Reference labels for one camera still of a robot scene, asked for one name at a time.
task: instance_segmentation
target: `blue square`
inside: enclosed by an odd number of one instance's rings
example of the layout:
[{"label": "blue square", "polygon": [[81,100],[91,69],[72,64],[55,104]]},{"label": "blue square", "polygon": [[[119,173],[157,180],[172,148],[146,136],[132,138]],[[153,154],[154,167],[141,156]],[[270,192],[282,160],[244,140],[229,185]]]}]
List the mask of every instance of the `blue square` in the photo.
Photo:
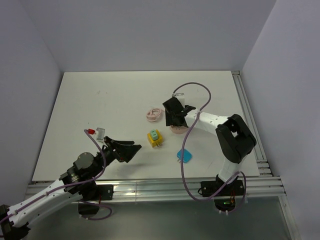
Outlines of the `blue square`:
[{"label": "blue square", "polygon": [[[181,150],[178,151],[176,156],[181,161]],[[192,154],[187,149],[184,149],[183,150],[183,163],[186,164],[187,162],[189,162],[191,160],[191,158],[192,158]]]}]

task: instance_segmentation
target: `metal frame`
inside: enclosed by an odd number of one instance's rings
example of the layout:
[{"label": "metal frame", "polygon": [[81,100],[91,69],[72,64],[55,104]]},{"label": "metal frame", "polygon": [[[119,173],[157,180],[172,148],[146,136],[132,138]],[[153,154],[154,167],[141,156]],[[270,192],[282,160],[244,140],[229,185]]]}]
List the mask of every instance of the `metal frame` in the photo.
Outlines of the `metal frame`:
[{"label": "metal frame", "polygon": [[[262,142],[256,127],[253,114],[242,84],[239,71],[233,71],[232,77],[240,99],[244,118],[250,130],[257,139],[257,145],[254,148],[254,154],[257,161],[260,176],[247,177],[248,198],[259,197],[279,197],[284,219],[286,221],[290,237],[292,240],[300,240],[300,235],[295,224],[293,215],[290,211],[286,192],[279,176],[273,176]],[[214,180],[215,178],[188,178],[188,187],[192,194],[197,196],[201,181]],[[32,182],[29,184],[25,198],[28,199],[34,194],[40,192],[53,181]],[[184,189],[181,179],[141,179],[141,180],[98,180],[98,185],[114,185],[113,199],[108,203],[124,202],[159,202],[159,201],[182,201],[191,200]]]}]

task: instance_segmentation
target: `gray wall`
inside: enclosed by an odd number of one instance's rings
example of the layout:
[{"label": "gray wall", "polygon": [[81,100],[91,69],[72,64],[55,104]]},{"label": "gray wall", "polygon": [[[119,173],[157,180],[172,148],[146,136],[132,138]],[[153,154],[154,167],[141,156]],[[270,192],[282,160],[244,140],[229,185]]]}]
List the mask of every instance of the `gray wall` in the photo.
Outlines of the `gray wall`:
[{"label": "gray wall", "polygon": [[240,70],[275,0],[20,0],[64,72]]},{"label": "gray wall", "polygon": [[272,170],[302,239],[320,239],[320,1],[278,0],[243,68]]},{"label": "gray wall", "polygon": [[0,205],[23,200],[61,72],[18,0],[0,1]]}]

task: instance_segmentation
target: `yellow block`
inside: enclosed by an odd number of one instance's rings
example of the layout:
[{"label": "yellow block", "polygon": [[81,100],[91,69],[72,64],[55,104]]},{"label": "yellow block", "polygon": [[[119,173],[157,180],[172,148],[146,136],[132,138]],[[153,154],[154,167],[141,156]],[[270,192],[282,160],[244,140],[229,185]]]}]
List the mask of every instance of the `yellow block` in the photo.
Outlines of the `yellow block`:
[{"label": "yellow block", "polygon": [[164,142],[164,138],[162,137],[162,135],[160,134],[160,132],[156,129],[156,134],[158,134],[158,139],[153,141],[151,135],[150,135],[150,132],[147,134],[147,137],[148,137],[148,141],[149,143],[151,144],[151,147],[159,147],[161,146],[161,144]]}]

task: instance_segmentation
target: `gray floor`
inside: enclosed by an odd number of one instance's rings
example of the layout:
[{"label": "gray floor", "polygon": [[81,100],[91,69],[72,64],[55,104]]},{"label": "gray floor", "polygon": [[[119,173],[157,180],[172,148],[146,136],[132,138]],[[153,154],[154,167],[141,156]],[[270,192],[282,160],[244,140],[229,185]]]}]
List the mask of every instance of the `gray floor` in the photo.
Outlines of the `gray floor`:
[{"label": "gray floor", "polygon": [[[80,219],[71,204],[34,227],[28,240],[289,240],[279,200],[249,198],[229,216],[213,202],[113,204],[102,221]],[[98,213],[106,214],[107,210]]]}]

